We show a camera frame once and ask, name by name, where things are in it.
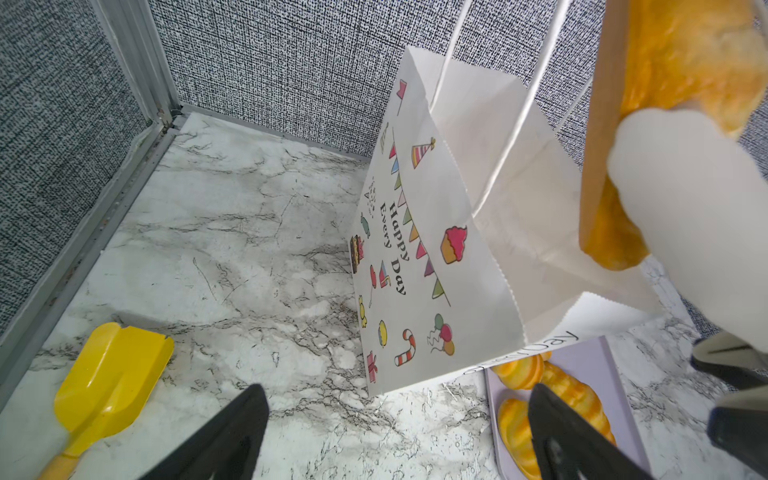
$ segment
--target marble tabletop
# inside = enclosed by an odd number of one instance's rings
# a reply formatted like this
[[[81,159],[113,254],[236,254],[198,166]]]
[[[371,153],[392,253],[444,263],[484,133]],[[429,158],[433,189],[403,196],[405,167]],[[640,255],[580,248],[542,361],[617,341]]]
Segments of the marble tabletop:
[[[175,352],[138,420],[73,478],[137,478],[242,389],[271,415],[254,478],[498,478],[481,373],[369,398],[345,236],[367,163],[192,114],[0,414],[0,472],[36,478],[66,442],[52,401],[88,334],[115,321]],[[609,338],[656,478],[750,478],[705,428],[723,385],[667,318]]]

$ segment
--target wooden handle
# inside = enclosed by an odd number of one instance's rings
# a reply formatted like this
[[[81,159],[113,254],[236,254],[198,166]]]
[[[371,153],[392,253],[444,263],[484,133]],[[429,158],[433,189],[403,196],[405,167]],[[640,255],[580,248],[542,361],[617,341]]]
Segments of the wooden handle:
[[[74,473],[74,468],[78,466],[80,457],[71,457],[60,454],[51,459],[45,466],[38,480],[68,480]]]

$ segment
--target paper bag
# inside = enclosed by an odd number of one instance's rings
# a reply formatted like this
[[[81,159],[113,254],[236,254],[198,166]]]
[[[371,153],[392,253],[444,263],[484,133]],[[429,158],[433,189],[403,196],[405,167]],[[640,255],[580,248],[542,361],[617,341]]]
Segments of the paper bag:
[[[578,247],[580,174],[531,110],[479,214],[472,205],[526,89],[407,48],[349,240],[369,392],[452,378],[616,332],[660,313],[638,268]]]

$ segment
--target yellow shovel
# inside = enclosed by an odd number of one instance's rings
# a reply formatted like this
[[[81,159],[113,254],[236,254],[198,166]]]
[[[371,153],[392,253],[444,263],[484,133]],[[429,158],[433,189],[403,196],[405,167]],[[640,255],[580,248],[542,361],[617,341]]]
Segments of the yellow shovel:
[[[94,330],[54,400],[69,442],[38,480],[66,480],[91,445],[133,423],[173,351],[160,333],[116,323]]]

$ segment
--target purple tray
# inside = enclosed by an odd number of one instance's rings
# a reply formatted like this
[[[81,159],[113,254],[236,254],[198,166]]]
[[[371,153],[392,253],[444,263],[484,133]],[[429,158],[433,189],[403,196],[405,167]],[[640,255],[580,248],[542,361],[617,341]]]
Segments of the purple tray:
[[[611,355],[605,337],[602,336],[555,350],[549,361],[592,387],[603,403],[603,409],[611,423],[611,431],[616,437],[618,448],[643,470],[650,472],[648,457],[645,455],[640,433],[637,431],[637,426],[632,418],[627,394],[621,387],[616,363],[614,363],[614,357]],[[515,465],[515,461],[512,460],[506,447],[504,447],[502,438],[498,436],[496,413],[498,407],[506,399],[528,400],[531,393],[530,391],[507,389],[491,369],[485,370],[485,384],[488,388],[488,407],[491,411],[493,444],[498,471],[505,480],[525,480]]]

